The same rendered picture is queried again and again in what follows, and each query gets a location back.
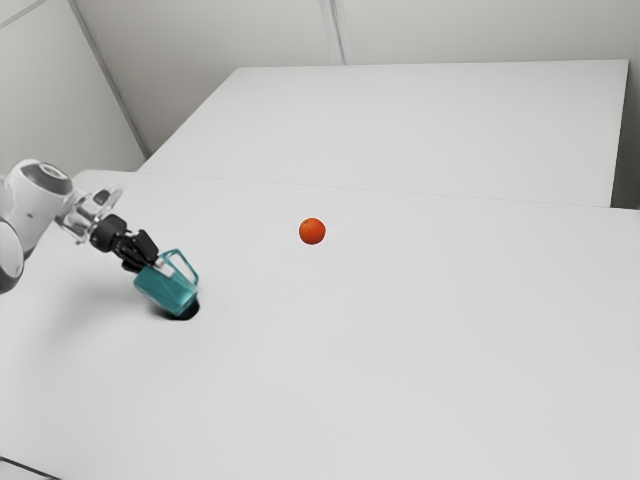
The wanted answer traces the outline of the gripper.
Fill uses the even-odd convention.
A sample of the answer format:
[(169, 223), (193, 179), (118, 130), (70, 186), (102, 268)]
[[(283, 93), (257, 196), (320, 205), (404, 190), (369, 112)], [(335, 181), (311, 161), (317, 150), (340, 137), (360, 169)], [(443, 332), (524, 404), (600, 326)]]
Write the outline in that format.
[(124, 270), (138, 273), (153, 266), (159, 258), (159, 248), (145, 230), (128, 236), (127, 222), (110, 214), (102, 219), (90, 235), (90, 244), (100, 252), (113, 252), (122, 260)]

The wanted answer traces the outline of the teal faceted mug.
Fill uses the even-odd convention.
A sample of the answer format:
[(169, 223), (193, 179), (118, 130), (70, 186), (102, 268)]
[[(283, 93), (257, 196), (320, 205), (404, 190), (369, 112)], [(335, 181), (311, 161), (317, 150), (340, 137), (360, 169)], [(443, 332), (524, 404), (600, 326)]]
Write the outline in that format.
[(161, 253), (136, 274), (135, 288), (172, 317), (191, 314), (198, 304), (199, 274), (180, 249)]

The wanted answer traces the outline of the orange fruit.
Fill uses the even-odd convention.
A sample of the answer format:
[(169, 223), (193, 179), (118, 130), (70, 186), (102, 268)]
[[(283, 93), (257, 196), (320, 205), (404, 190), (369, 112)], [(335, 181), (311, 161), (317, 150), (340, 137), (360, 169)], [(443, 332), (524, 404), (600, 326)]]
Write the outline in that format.
[(303, 243), (317, 245), (325, 238), (326, 226), (320, 219), (309, 217), (300, 223), (298, 235)]

